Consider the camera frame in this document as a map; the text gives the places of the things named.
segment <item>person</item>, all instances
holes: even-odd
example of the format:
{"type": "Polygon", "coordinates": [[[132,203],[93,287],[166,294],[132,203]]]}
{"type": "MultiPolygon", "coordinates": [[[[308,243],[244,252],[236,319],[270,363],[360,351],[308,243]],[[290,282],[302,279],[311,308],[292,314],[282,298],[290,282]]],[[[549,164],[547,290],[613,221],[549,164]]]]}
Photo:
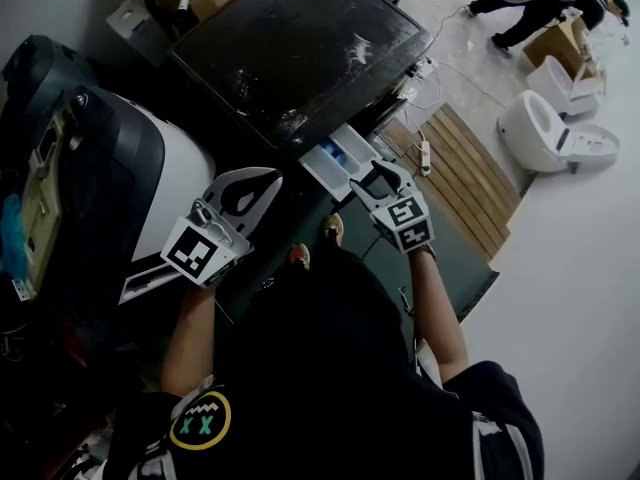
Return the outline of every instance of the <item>person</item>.
{"type": "MultiPolygon", "coordinates": [[[[464,10],[470,18],[475,18],[478,14],[521,5],[510,4],[504,0],[475,0],[464,6],[464,10]]],[[[571,29],[578,48],[585,54],[585,58],[589,55],[583,40],[583,33],[585,29],[593,30],[602,23],[607,11],[619,18],[626,27],[629,26],[629,6],[624,0],[575,0],[573,2],[533,0],[524,4],[520,21],[506,32],[491,37],[491,43],[502,54],[510,57],[509,48],[521,43],[554,19],[562,19],[562,11],[568,7],[582,11],[582,20],[575,20],[571,29]]]]}
{"type": "Polygon", "coordinates": [[[334,214],[313,259],[303,244],[291,248],[235,326],[215,377],[215,291],[188,291],[163,392],[119,409],[105,480],[399,469],[543,478],[540,430],[513,377],[493,362],[469,365],[433,250],[409,253],[415,335],[436,366],[419,375],[400,312],[343,237],[334,214]]]}

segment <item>smiley face logo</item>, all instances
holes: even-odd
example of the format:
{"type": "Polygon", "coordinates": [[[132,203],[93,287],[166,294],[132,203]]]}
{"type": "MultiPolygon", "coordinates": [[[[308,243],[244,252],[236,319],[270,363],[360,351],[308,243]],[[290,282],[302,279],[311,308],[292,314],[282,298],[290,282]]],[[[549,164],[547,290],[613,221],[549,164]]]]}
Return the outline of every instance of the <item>smiley face logo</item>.
{"type": "Polygon", "coordinates": [[[191,402],[173,422],[169,436],[185,450],[206,450],[219,443],[231,424],[229,401],[217,391],[208,391],[191,402]]]}

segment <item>sneaker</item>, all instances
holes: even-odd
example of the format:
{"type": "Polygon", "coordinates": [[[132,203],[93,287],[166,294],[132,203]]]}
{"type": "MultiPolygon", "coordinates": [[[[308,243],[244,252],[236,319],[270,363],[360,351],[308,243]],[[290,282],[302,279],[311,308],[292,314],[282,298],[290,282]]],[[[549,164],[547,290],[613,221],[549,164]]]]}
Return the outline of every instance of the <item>sneaker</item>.
{"type": "Polygon", "coordinates": [[[338,215],[337,213],[327,215],[324,219],[322,219],[320,230],[322,232],[323,238],[325,238],[326,240],[331,240],[338,247],[342,247],[342,238],[344,237],[344,223],[342,222],[340,215],[338,215]]]}
{"type": "Polygon", "coordinates": [[[475,18],[477,14],[471,10],[471,7],[465,5],[462,10],[467,14],[467,18],[475,18]]]}
{"type": "Polygon", "coordinates": [[[289,254],[287,255],[287,261],[291,265],[295,265],[297,262],[302,263],[306,270],[309,270],[311,266],[311,254],[309,254],[309,249],[304,244],[294,244],[289,249],[289,254]]]}
{"type": "Polygon", "coordinates": [[[504,55],[507,59],[510,59],[511,57],[513,57],[513,55],[511,54],[511,52],[509,51],[509,48],[507,48],[506,46],[499,46],[496,44],[496,36],[492,36],[491,38],[489,38],[489,42],[491,43],[491,46],[493,46],[496,50],[498,50],[502,55],[504,55]]]}

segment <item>toilet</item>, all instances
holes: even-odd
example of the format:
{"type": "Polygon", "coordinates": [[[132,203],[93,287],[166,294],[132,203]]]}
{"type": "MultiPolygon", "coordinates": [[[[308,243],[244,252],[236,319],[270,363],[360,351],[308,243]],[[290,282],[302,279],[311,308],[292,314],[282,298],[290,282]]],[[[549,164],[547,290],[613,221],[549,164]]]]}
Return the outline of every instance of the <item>toilet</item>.
{"type": "Polygon", "coordinates": [[[600,126],[567,127],[539,94],[526,90],[498,118],[507,147],[522,167],[558,172],[568,163],[601,165],[615,162],[620,141],[600,126]]]}
{"type": "Polygon", "coordinates": [[[562,64],[547,55],[538,69],[527,77],[527,85],[545,98],[558,114],[565,112],[575,116],[597,110],[604,97],[604,80],[600,77],[576,78],[572,80],[562,64]]]}

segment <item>wooden board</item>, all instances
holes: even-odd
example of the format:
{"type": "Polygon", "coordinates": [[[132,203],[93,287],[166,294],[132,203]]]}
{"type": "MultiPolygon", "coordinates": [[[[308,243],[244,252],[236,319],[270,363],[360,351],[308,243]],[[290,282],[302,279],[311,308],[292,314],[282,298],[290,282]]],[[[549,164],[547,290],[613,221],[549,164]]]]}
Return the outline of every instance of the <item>wooden board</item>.
{"type": "Polygon", "coordinates": [[[507,223],[520,202],[515,189],[464,121],[446,103],[421,126],[431,145],[431,173],[417,170],[421,137],[399,120],[379,134],[411,166],[417,185],[435,201],[451,224],[485,258],[495,256],[509,236],[507,223]]]}

